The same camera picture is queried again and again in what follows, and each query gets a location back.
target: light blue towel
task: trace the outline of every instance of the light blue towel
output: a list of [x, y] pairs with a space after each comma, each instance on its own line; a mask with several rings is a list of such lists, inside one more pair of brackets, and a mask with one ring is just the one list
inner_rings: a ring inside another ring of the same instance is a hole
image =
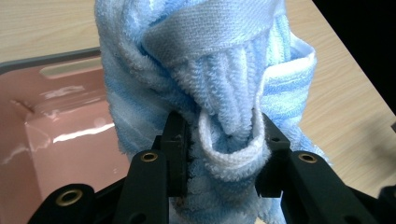
[[150, 149], [174, 110], [191, 125], [188, 196], [171, 223], [284, 223], [255, 177], [270, 156], [262, 113], [292, 150], [323, 156], [298, 123], [315, 51], [283, 0], [96, 0], [107, 99], [120, 149]]

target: terry cloth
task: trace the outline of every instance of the terry cloth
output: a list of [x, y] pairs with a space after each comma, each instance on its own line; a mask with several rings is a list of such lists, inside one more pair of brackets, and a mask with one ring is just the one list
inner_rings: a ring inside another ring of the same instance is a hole
[[290, 32], [283, 0], [96, 0], [107, 100], [120, 150], [150, 149], [171, 111], [191, 126], [188, 195], [171, 223], [284, 223], [259, 198], [270, 157], [265, 113], [292, 150], [302, 133], [315, 51]]

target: towel fold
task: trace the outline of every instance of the towel fold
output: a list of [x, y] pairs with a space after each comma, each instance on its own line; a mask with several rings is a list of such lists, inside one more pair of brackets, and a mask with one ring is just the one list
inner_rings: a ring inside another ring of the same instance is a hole
[[170, 111], [191, 126], [188, 195], [171, 223], [284, 223], [255, 177], [270, 157], [265, 113], [292, 150], [315, 51], [290, 32], [283, 0], [96, 0], [107, 100], [120, 150], [150, 149]]

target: wooden table surface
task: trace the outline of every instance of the wooden table surface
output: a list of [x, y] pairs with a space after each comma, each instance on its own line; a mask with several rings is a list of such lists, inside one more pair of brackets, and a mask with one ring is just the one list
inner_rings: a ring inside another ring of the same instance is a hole
[[[0, 62], [97, 47], [93, 0], [0, 1]], [[349, 186], [372, 196], [396, 184], [396, 120], [310, 0], [288, 0], [292, 31], [318, 67], [301, 122]]]

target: screw hole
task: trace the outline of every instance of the screw hole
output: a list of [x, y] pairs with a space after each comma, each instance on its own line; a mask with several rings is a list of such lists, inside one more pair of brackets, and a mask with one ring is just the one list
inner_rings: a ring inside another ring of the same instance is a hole
[[298, 158], [300, 158], [300, 160], [308, 162], [308, 163], [315, 163], [318, 161], [317, 158], [315, 158], [314, 156], [311, 156], [309, 154], [306, 154], [306, 153], [301, 153], [300, 155], [298, 155]]
[[361, 221], [358, 218], [353, 217], [353, 216], [345, 216], [344, 220], [348, 224], [361, 224]]
[[143, 213], [133, 213], [129, 218], [131, 224], [141, 224], [146, 221], [146, 215]]
[[56, 204], [65, 207], [76, 203], [82, 197], [81, 189], [69, 189], [56, 198]]
[[155, 161], [155, 160], [157, 160], [157, 158], [158, 158], [157, 154], [155, 154], [153, 152], [148, 152], [148, 153], [143, 154], [143, 156], [140, 158], [140, 160], [149, 162], [149, 161]]

